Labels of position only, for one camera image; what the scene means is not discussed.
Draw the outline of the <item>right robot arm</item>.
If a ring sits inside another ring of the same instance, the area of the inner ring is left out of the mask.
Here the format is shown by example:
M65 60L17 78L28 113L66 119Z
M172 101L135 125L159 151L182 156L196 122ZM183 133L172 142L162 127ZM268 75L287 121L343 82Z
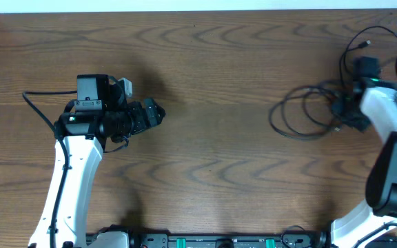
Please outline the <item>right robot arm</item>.
M365 247L397 228L397 85L380 78L376 58L354 60L352 101L373 126L383 148L365 186L365 199L330 225L330 247Z

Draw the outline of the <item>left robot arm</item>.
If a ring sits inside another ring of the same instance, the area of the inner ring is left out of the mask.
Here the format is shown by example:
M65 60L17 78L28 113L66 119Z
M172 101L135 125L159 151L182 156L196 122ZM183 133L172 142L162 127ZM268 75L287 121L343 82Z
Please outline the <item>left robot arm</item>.
M43 113L56 138L54 170L41 219L29 247L129 247L126 231L106 229L88 236L86 221L94 176L107 140L129 145L131 136L162 123L165 110L152 98L128 102L132 83L107 74L77 77L76 99L55 123Z

